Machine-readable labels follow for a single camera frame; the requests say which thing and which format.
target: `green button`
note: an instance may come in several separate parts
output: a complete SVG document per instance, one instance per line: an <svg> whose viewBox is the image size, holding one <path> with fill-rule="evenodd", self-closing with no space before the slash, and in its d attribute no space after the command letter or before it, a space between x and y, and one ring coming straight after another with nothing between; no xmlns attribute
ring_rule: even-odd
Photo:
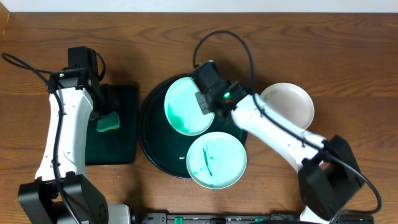
<svg viewBox="0 0 398 224"><path fill-rule="evenodd" d="M174 224L182 224L182 217L175 217Z"/></svg>

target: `green mark on plate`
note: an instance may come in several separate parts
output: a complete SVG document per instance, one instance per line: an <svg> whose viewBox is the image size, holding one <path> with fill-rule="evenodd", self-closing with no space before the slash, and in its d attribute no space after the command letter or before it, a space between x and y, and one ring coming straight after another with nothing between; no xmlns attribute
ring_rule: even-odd
<svg viewBox="0 0 398 224"><path fill-rule="evenodd" d="M211 173L210 168L209 168L209 163L207 161L207 154L206 154L205 148L203 148L203 155L205 156L205 163L206 163L207 171L209 172L210 177L211 177L211 176L213 176L213 174Z"/></svg>
<svg viewBox="0 0 398 224"><path fill-rule="evenodd" d="M185 127L184 120L174 114L171 103L169 103L167 107L167 116L169 117L169 121L174 129L186 133L189 132L189 129Z"/></svg>

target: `mint green plate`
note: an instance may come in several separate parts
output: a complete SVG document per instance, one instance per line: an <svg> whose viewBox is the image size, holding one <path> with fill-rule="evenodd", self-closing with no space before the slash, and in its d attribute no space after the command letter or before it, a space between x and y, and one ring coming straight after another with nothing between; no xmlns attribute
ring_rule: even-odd
<svg viewBox="0 0 398 224"><path fill-rule="evenodd" d="M181 134L195 136L205 132L214 120L214 113L203 115L195 93L199 88L191 77L175 81L167 90L164 111L167 121Z"/></svg>
<svg viewBox="0 0 398 224"><path fill-rule="evenodd" d="M222 132L200 136L187 154L188 173L196 183L209 189L233 185L242 177L246 163L246 151L242 143Z"/></svg>

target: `sponge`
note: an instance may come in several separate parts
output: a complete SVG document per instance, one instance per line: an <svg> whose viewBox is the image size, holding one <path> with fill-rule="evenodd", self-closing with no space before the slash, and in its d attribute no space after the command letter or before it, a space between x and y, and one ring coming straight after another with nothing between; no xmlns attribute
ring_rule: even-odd
<svg viewBox="0 0 398 224"><path fill-rule="evenodd" d="M112 113L98 120L96 130L97 132L105 132L112 129L119 129L119 127L119 115L115 111L112 111Z"/></svg>

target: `white backdrop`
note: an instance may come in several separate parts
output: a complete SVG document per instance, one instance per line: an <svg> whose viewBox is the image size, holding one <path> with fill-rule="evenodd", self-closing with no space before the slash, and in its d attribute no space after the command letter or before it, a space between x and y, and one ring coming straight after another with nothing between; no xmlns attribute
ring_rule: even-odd
<svg viewBox="0 0 398 224"><path fill-rule="evenodd" d="M10 12L398 12L398 0L0 0Z"/></svg>

